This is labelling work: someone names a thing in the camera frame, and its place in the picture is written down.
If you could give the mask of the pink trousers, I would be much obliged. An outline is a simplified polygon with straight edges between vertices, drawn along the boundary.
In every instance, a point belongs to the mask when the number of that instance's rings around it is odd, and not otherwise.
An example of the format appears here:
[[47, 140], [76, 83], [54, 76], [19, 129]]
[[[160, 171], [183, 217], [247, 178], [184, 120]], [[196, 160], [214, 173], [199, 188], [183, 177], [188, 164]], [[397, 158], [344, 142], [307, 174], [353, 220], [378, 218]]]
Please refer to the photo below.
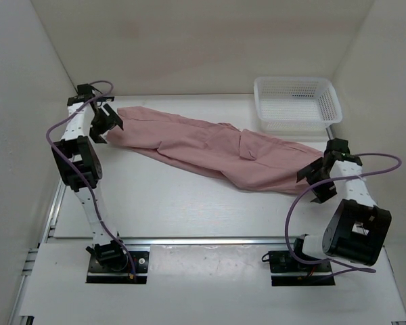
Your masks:
[[302, 168], [323, 156], [312, 147], [229, 123], [211, 123], [134, 106], [119, 108], [122, 127], [107, 141], [170, 166], [230, 181], [251, 192], [297, 195], [307, 187]]

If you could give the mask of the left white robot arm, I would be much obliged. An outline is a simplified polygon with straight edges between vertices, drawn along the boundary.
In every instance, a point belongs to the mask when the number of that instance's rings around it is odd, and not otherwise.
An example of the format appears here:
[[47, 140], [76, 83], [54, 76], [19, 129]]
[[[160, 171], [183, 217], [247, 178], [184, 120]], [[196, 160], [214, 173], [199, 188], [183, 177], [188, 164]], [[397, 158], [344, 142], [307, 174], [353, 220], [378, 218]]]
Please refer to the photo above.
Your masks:
[[108, 222], [100, 181], [102, 166], [93, 144], [104, 144], [104, 135], [123, 121], [108, 104], [114, 101], [108, 90], [95, 86], [101, 81], [77, 86], [77, 94], [67, 99], [68, 117], [46, 132], [58, 172], [83, 206], [93, 243], [87, 247], [92, 258], [113, 272], [129, 271], [131, 258], [116, 228]]

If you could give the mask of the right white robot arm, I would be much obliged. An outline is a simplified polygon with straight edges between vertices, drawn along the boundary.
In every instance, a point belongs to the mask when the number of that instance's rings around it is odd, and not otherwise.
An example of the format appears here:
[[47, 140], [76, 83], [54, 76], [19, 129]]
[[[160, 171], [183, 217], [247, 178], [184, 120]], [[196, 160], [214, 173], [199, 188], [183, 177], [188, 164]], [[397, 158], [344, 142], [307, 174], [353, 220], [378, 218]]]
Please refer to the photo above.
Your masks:
[[290, 262], [300, 271], [315, 261], [335, 257], [349, 262], [373, 266], [378, 260], [392, 216], [378, 207], [361, 176], [363, 163], [353, 155], [344, 139], [327, 142], [323, 157], [296, 173], [296, 180], [305, 180], [312, 189], [313, 200], [323, 204], [340, 195], [341, 201], [321, 236], [305, 234], [294, 242]]

